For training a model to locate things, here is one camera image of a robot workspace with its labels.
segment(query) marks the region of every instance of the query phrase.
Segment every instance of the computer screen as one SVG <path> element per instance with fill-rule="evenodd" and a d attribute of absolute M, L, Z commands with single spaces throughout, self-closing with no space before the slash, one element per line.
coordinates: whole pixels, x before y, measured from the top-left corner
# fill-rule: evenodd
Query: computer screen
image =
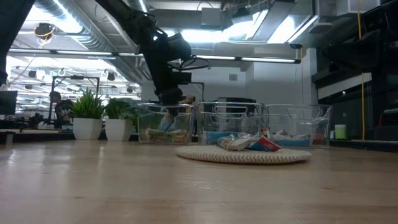
<path fill-rule="evenodd" d="M 0 114 L 14 115 L 18 91 L 0 91 Z"/>

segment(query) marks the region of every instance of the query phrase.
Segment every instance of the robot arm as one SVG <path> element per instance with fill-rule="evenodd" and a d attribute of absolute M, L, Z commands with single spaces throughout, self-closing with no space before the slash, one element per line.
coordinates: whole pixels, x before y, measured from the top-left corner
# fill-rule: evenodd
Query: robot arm
<path fill-rule="evenodd" d="M 144 55 L 156 88 L 155 94 L 160 102 L 165 105 L 177 104 L 182 91 L 173 79 L 168 62 L 176 59 L 190 60 L 192 56 L 188 42 L 181 34 L 168 37 L 156 26 L 154 16 L 131 9 L 122 0 L 95 1 L 109 12 L 131 40 L 139 45 L 139 53 Z"/>

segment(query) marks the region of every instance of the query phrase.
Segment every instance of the wooden table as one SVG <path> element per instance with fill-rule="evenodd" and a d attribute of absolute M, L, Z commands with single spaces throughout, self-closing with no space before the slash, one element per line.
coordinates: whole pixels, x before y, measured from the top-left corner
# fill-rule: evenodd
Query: wooden table
<path fill-rule="evenodd" d="M 60 141 L 0 150 L 0 223 L 398 223 L 398 155 L 307 163 L 183 159 L 173 146 Z"/>

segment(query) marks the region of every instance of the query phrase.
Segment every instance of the clear plastic bin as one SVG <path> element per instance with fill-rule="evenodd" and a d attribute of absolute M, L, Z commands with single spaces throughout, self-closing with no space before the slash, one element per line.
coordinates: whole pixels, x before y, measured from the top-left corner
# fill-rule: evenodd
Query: clear plastic bin
<path fill-rule="evenodd" d="M 198 142 L 216 144 L 220 137 L 261 130 L 260 103 L 200 102 L 197 104 Z"/>
<path fill-rule="evenodd" d="M 266 105 L 263 122 L 284 147 L 329 148 L 330 105 Z"/>
<path fill-rule="evenodd" d="M 192 141 L 195 106 L 165 106 L 155 103 L 139 103 L 138 133 L 139 142 L 154 144 L 189 144 Z M 168 130 L 160 130 L 160 122 L 168 114 L 168 108 L 178 110 L 178 116 Z"/>

